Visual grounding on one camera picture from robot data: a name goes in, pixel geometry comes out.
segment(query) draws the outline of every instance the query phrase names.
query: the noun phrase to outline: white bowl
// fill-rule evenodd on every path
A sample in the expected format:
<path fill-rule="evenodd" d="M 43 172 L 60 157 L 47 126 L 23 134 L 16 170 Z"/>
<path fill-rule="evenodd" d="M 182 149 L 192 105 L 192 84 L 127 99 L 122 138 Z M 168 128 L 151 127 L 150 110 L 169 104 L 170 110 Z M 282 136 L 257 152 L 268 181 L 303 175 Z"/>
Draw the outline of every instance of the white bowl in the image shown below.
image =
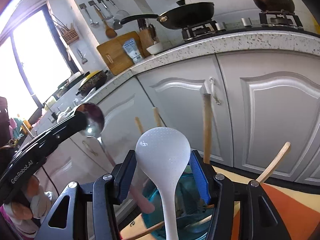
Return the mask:
<path fill-rule="evenodd" d="M 151 54 L 157 54 L 158 52 L 163 50 L 163 46 L 161 42 L 158 42 L 157 44 L 154 44 L 152 46 L 150 46 L 149 48 L 147 48 L 147 51 Z"/>

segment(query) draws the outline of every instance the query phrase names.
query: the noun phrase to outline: black baseboard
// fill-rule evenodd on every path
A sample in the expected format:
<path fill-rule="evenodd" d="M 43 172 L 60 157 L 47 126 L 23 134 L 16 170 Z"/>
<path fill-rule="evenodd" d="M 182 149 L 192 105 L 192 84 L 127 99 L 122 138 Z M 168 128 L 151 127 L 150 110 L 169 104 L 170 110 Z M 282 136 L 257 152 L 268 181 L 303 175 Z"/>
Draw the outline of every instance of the black baseboard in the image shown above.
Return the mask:
<path fill-rule="evenodd" d="M 244 171 L 244 170 L 241 170 L 241 169 L 238 169 L 238 168 L 229 167 L 229 166 L 226 166 L 226 165 L 223 165 L 223 164 L 220 164 L 220 163 L 216 163 L 216 162 L 213 162 L 213 161 L 211 161 L 211 165 L 216 166 L 216 167 L 221 168 L 221 169 L 224 169 L 226 171 L 230 171 L 230 172 L 239 174 L 239 175 L 247 177 L 249 179 L 256 179 L 259 176 L 259 174 L 254 173 L 254 172 Z M 276 179 L 276 178 L 271 178 L 271 177 L 269 177 L 265 181 L 265 183 L 271 184 L 271 185 L 275 185 L 275 186 L 279 186 L 279 187 L 292 189 L 292 190 L 296 190 L 296 191 L 301 191 L 301 192 L 304 192 L 304 193 L 320 195 L 320 187 L 318 187 L 318 186 L 307 185 L 307 184 L 287 181 L 287 180 L 283 180 L 283 179 Z"/>

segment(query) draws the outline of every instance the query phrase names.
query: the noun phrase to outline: wicker basket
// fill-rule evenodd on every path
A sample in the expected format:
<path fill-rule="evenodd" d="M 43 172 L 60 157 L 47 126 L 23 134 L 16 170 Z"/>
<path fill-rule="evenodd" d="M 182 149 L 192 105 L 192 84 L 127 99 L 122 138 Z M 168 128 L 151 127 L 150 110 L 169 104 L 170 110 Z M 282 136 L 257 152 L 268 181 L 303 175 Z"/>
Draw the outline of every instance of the wicker basket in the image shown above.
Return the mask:
<path fill-rule="evenodd" d="M 79 39 L 78 33 L 76 32 L 76 30 L 70 29 L 69 31 L 67 31 L 66 33 L 64 33 L 62 35 L 62 38 L 64 39 L 64 41 L 66 42 L 66 44 L 71 44 L 72 42 L 76 41 Z"/>

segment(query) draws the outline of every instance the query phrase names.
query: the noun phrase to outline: orange floor mat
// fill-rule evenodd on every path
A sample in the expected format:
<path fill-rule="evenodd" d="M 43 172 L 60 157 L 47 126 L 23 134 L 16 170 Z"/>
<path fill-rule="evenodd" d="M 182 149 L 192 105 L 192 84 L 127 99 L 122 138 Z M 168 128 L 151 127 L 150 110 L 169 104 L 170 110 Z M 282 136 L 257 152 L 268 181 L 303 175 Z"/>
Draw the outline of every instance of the orange floor mat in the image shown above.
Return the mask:
<path fill-rule="evenodd" d="M 320 213 L 306 207 L 274 187 L 262 184 L 263 189 L 278 210 L 292 240 L 307 240 L 320 222 Z M 238 240 L 240 212 L 233 220 L 231 240 Z"/>

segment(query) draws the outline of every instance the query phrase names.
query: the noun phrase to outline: white rice paddle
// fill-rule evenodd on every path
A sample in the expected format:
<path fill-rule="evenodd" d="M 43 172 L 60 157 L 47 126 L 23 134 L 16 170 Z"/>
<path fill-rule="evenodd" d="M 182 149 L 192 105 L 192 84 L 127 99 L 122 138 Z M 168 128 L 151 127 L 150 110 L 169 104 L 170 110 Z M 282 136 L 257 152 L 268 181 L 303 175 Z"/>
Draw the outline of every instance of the white rice paddle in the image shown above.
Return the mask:
<path fill-rule="evenodd" d="M 163 207 L 166 240 L 178 240 L 174 194 L 190 159 L 190 144 L 179 131 L 155 127 L 136 145 L 137 164 L 157 186 Z"/>

